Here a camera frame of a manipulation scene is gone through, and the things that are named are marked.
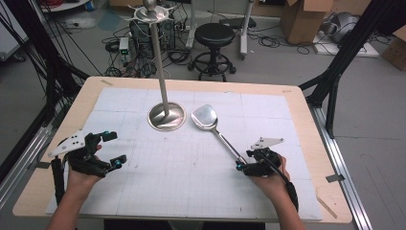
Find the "hand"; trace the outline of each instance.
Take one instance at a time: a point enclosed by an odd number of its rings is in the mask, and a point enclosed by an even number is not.
[[[93,186],[101,179],[96,175],[73,171],[69,166],[68,186],[65,195],[72,195],[77,202],[83,203],[92,191]]]
[[[289,172],[286,170],[286,158],[280,156],[280,171],[290,180]],[[268,175],[268,177],[250,176],[260,187],[263,193],[272,201],[280,222],[281,230],[305,229],[297,210],[290,200],[286,190],[286,182],[278,174]]]
[[[286,158],[279,155],[281,159],[280,171],[290,180],[289,172],[286,170]],[[267,177],[250,176],[250,178],[262,189],[262,191],[268,196],[268,198],[275,199],[277,196],[287,194],[285,188],[285,181],[277,173],[268,175]]]
[[[76,228],[79,211],[93,189],[93,186],[101,180],[96,175],[88,175],[73,171],[69,166],[68,186],[62,200],[57,206],[47,230],[72,230]]]

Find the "metal stand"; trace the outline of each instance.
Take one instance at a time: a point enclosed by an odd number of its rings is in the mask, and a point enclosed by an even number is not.
[[[302,90],[317,85],[311,95],[306,97],[307,102],[314,107],[322,107],[323,100],[329,95],[326,129],[330,138],[334,138],[333,122],[340,78],[394,2],[372,0],[328,69],[322,75],[299,85]]]
[[[130,20],[140,20],[148,23],[151,27],[152,45],[157,69],[156,75],[158,76],[159,86],[161,88],[162,103],[158,103],[149,111],[147,117],[148,122],[157,130],[173,131],[185,123],[186,111],[177,103],[168,103],[157,27],[157,23],[169,19],[169,10],[171,9],[165,9],[159,6],[150,9],[148,6],[144,6],[134,10],[134,17]]]

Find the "floor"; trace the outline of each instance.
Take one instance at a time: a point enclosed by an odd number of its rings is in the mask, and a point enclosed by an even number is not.
[[[59,17],[69,16],[68,11]],[[95,19],[95,27],[76,30],[71,34],[83,52],[103,73],[109,65],[109,54],[104,50],[102,39],[125,28],[124,16],[128,13],[115,12],[106,6],[89,13]],[[215,15],[213,21],[221,19]],[[277,25],[275,19],[255,18],[260,30]],[[201,17],[198,23],[209,22],[210,17]],[[262,31],[265,35],[277,35],[279,28]],[[66,46],[75,65],[84,72],[98,76],[86,57],[69,41]],[[372,42],[372,46],[382,54],[386,45]],[[237,68],[233,75],[228,74],[229,82],[249,82],[259,84],[299,85],[323,73],[333,56],[322,56],[297,47],[263,47],[255,39],[248,39],[248,56],[241,60],[238,54],[239,38],[222,50]],[[204,47],[194,44],[192,55],[201,53]],[[172,64],[165,68],[167,77],[173,80],[196,81],[197,73],[190,72],[184,65]],[[206,81],[221,81],[208,78]],[[356,190],[361,197],[374,229],[404,229],[406,225],[406,180],[403,166],[406,164],[406,72],[400,72],[382,57],[357,57],[344,73],[340,81],[334,134],[347,163]],[[0,63],[0,162],[17,143],[39,110],[45,104],[41,84],[31,63],[16,62],[12,59]],[[0,210],[0,225],[4,229],[44,229],[48,218],[19,218],[11,210],[14,202],[30,178],[27,170],[24,178],[15,188],[6,205]],[[175,222],[179,229],[194,229],[195,222]],[[308,229],[356,229],[349,224],[307,223]],[[81,219],[79,229],[102,229],[97,219]],[[279,229],[275,223],[267,224],[267,229]]]

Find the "metal pole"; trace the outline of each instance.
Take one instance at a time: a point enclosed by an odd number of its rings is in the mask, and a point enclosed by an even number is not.
[[[168,116],[169,106],[168,106],[167,88],[165,86],[164,68],[162,67],[161,48],[159,44],[158,27],[156,26],[156,23],[151,24],[151,34],[152,34],[153,54],[155,55],[155,66],[157,69],[156,75],[158,76],[159,85],[161,88],[162,104],[164,106],[165,116]]]

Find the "table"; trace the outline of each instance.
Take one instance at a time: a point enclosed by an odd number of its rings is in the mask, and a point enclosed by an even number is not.
[[[116,79],[92,77],[80,90],[74,104],[62,122],[49,146],[53,150],[58,142],[82,128],[93,109],[98,96],[105,87],[125,87],[158,89],[157,80]],[[325,147],[308,110],[305,97],[297,86],[208,82],[191,80],[167,80],[168,90],[202,92],[238,92],[246,94],[269,94],[284,96],[296,128],[323,219],[321,222],[347,223],[352,220],[350,209],[337,182],[328,183],[326,176],[334,174]],[[50,162],[52,158],[44,155],[41,161]],[[13,208],[20,217],[46,217],[45,210],[54,193],[52,170],[36,169],[26,188]]]
[[[194,2],[195,0],[192,0],[191,7],[192,7],[192,12],[191,12],[191,29],[189,30],[189,35],[188,35],[188,40],[186,42],[186,48],[191,49],[193,46],[193,41],[194,41],[194,32],[196,31],[197,24],[194,22],[195,18],[195,6]],[[251,16],[251,10],[254,6],[254,0],[248,0],[247,4],[247,9],[245,12],[245,18],[246,20],[244,21],[244,26],[241,29],[241,41],[240,41],[240,57],[241,59],[245,59],[245,56],[247,56],[247,32],[248,32],[248,22]]]

